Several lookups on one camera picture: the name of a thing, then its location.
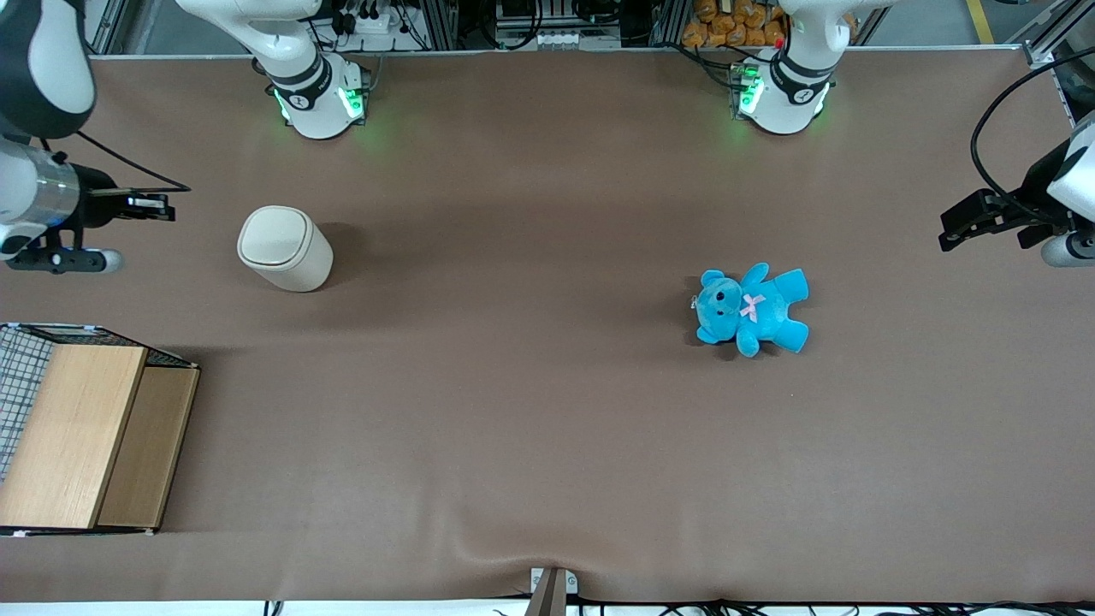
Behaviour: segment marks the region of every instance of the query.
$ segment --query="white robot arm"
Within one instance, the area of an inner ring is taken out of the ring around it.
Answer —
[[[83,0],[0,0],[0,115],[16,128],[55,139],[91,115],[82,25]]]
[[[944,212],[940,247],[949,252],[964,241],[1018,231],[1019,246],[1042,241],[1041,257],[1054,267],[1095,265],[1095,113],[1083,119],[1069,140],[1027,171],[1023,184],[1006,196],[981,188]]]
[[[85,228],[115,218],[174,219],[166,197],[118,188],[64,152],[25,144],[28,137],[67,137],[91,115],[95,84],[82,24],[82,0],[0,0],[0,116],[16,130],[0,136],[0,260],[13,268],[110,271],[120,254],[84,247]],[[61,231],[72,233],[70,245]]]
[[[777,135],[798,132],[821,112],[829,82],[851,39],[844,14],[898,0],[781,0],[791,16],[786,43],[747,59],[740,115]]]
[[[338,54],[322,53],[297,20],[322,0],[176,0],[246,47],[267,77],[281,114],[310,139],[327,139],[365,117],[367,73]]]

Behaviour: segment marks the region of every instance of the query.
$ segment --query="white container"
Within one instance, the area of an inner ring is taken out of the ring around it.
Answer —
[[[297,292],[327,279],[334,252],[303,211],[284,205],[260,207],[247,216],[235,244],[240,260],[275,284]]]

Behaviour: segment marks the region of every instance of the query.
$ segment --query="wire mesh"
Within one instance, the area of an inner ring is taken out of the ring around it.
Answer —
[[[53,351],[48,340],[0,328],[0,484],[8,476]]]

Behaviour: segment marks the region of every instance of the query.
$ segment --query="green indicator light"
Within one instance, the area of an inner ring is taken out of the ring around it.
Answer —
[[[764,93],[764,81],[758,78],[753,81],[752,85],[741,93],[741,111],[744,113],[753,113],[757,111],[757,102],[760,101],[762,93]]]
[[[277,104],[281,107],[281,117],[289,121],[289,109],[285,108],[285,100],[281,98],[281,94],[277,90],[274,90],[274,97],[277,98]]]
[[[338,89],[338,97],[343,101],[343,106],[346,107],[346,113],[350,117],[359,117],[361,115],[361,94],[354,90]]]

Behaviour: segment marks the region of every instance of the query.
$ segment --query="teddy bear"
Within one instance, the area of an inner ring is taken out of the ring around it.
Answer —
[[[736,340],[747,358],[757,356],[761,342],[798,353],[810,329],[787,316],[792,303],[809,297],[806,274],[793,269],[771,280],[768,263],[758,263],[746,271],[741,282],[718,269],[707,269],[700,277],[703,290],[693,299],[700,329],[696,337],[706,345]]]

